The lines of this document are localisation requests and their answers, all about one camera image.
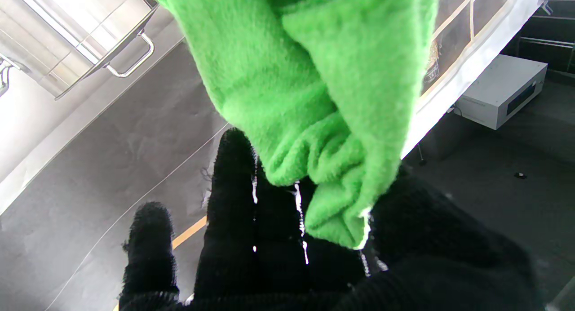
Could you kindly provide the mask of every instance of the white wall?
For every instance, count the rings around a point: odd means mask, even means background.
[[[0,214],[70,140],[183,39],[162,8],[146,34],[156,51],[132,75],[115,78],[100,69],[58,101],[23,72],[10,70],[10,88],[0,97]],[[123,71],[145,51],[146,43],[135,41],[112,63]]]
[[[0,97],[0,182],[88,95],[56,102],[25,73],[10,69],[10,88]]]

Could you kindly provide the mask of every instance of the wire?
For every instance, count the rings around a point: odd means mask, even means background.
[[[458,108],[455,104],[451,106],[451,108],[455,111],[455,110],[459,110],[460,111],[460,116],[464,116],[464,113],[461,112],[461,109]]]

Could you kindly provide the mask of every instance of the gloved hand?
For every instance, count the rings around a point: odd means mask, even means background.
[[[214,165],[193,302],[177,302],[168,213],[147,203],[136,213],[126,245],[121,311],[492,311],[541,305],[523,250],[405,170],[372,211],[363,253],[302,236],[296,207],[306,212],[314,184],[304,179],[295,186],[270,185],[243,133],[228,130]]]

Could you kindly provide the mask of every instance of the metal bar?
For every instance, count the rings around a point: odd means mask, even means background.
[[[130,74],[132,74],[138,67],[140,67],[140,65],[142,65],[146,59],[150,58],[150,56],[154,53],[154,43],[152,42],[152,40],[146,36],[145,33],[141,32],[138,34],[138,36],[142,37],[142,39],[144,39],[144,41],[146,43],[148,43],[149,45],[149,49],[148,52],[145,53],[140,59],[138,59],[138,61],[136,63],[134,63],[132,65],[132,67],[130,67],[127,71],[125,71],[124,73],[118,73],[117,70],[115,70],[113,67],[111,67],[109,64],[106,65],[106,68],[116,77],[119,78],[125,78],[130,76]]]
[[[520,40],[525,40],[528,43],[552,45],[555,47],[563,47],[563,48],[569,48],[569,49],[573,48],[573,45],[574,45],[574,43],[568,43],[566,41],[546,40],[546,39],[537,39],[537,38],[529,38],[529,37],[520,37]]]

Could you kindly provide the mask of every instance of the yellow line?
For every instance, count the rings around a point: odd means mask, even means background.
[[[191,227],[189,227],[186,231],[184,231],[181,235],[176,237],[176,239],[172,241],[172,249],[176,249],[176,247],[181,245],[184,241],[188,240],[194,233],[197,233],[199,229],[202,229],[203,226],[206,225],[207,220],[208,218],[204,216]],[[119,311],[119,305],[116,304],[113,311]]]

